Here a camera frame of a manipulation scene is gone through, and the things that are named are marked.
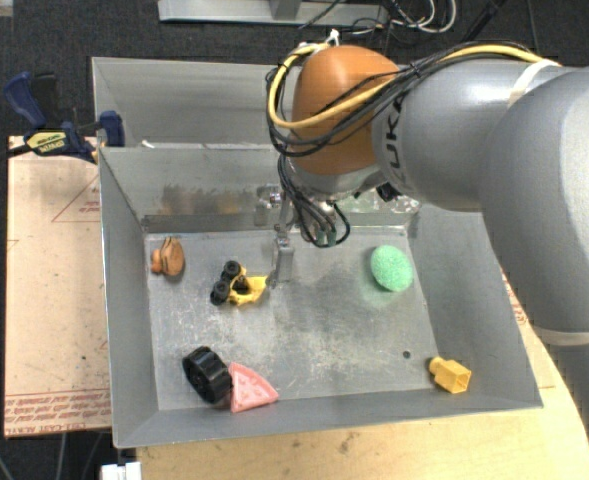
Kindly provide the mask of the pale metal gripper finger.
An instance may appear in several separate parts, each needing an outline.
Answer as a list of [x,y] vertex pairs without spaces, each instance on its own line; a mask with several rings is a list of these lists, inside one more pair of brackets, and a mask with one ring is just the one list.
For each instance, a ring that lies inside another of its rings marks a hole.
[[266,286],[268,288],[274,288],[278,284],[278,255],[278,241],[273,240],[271,244],[271,270],[266,279]]
[[277,240],[277,282],[288,282],[292,278],[294,248],[289,239]]

